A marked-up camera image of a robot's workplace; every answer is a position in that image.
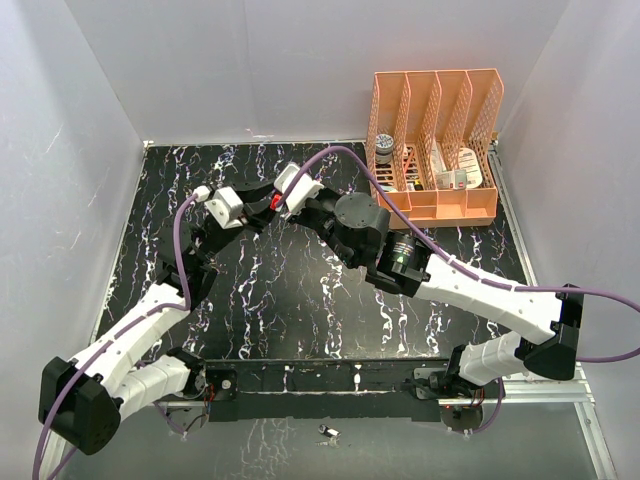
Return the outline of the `metal key organizer red handle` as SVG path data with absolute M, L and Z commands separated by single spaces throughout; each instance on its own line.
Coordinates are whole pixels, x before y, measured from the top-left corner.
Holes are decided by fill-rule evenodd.
M 280 202 L 281 196 L 280 195 L 274 195 L 270 204 L 270 208 L 273 211 L 279 211 L 281 209 L 281 207 L 279 206 L 279 202 Z

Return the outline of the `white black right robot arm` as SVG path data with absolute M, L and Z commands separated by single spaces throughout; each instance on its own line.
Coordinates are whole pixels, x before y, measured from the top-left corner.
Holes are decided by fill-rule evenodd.
M 535 298 L 519 283 L 470 269 L 463 274 L 415 235 L 389 227 L 390 213 L 364 193 L 328 188 L 286 203 L 292 222 L 314 230 L 348 268 L 391 294 L 446 303 L 494 321 L 508 333 L 478 345 L 454 348 L 445 369 L 414 379 L 431 398 L 466 397 L 500 377 L 533 373 L 573 379 L 583 297 L 546 293 Z

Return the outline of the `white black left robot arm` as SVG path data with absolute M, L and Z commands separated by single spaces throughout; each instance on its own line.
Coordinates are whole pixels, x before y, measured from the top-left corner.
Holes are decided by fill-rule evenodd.
M 178 208 L 142 299 L 71 359 L 55 357 L 44 367 L 38 405 L 44 435 L 55 433 L 92 455 L 141 408 L 167 395 L 194 399 L 204 392 L 204 365 L 193 354 L 174 349 L 139 363 L 208 296 L 217 276 L 212 258 L 244 231 L 261 232 L 280 194 L 271 181 L 194 190 Z

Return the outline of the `small round grey jar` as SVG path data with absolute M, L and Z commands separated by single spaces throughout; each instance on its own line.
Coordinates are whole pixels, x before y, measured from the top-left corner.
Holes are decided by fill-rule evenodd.
M 393 160 L 395 147 L 392 135 L 380 133 L 375 137 L 375 163 L 377 165 L 389 165 Z

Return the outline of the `orange plastic file organizer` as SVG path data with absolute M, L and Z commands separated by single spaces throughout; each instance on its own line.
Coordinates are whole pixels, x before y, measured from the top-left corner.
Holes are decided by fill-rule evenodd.
M 488 163 L 504 84 L 495 68 L 377 72 L 365 142 L 366 160 L 387 195 L 377 198 L 403 227 L 488 226 L 497 215 L 498 191 Z M 375 163 L 375 137 L 392 135 L 389 165 Z M 435 174 L 458 167 L 462 147 L 475 151 L 480 187 L 438 189 Z

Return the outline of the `white round label card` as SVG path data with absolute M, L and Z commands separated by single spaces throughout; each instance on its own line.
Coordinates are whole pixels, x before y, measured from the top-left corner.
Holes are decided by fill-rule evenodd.
M 466 190 L 482 185 L 483 175 L 474 150 L 462 147 L 458 152 L 458 167 L 435 174 L 438 189 Z

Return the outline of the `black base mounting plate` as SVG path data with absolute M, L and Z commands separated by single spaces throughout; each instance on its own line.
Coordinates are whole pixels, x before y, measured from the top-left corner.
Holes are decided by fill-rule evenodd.
M 214 360 L 206 378 L 211 422 L 408 418 L 438 422 L 440 402 L 469 404 L 444 380 L 444 359 Z

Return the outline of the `aluminium frame rail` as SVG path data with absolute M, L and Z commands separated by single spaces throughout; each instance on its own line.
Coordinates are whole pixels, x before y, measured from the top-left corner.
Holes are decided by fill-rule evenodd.
M 498 189 L 499 201 L 509 224 L 526 283 L 528 285 L 537 285 L 538 281 L 534 268 L 507 188 L 502 162 L 498 154 L 497 140 L 491 142 L 488 163 Z M 572 404 L 580 426 L 581 437 L 588 450 L 596 478 L 618 478 L 596 414 L 595 397 L 580 362 L 576 364 L 574 379 L 568 382 L 547 380 L 535 374 L 514 374 L 505 381 L 505 387 L 505 401 L 507 403 Z

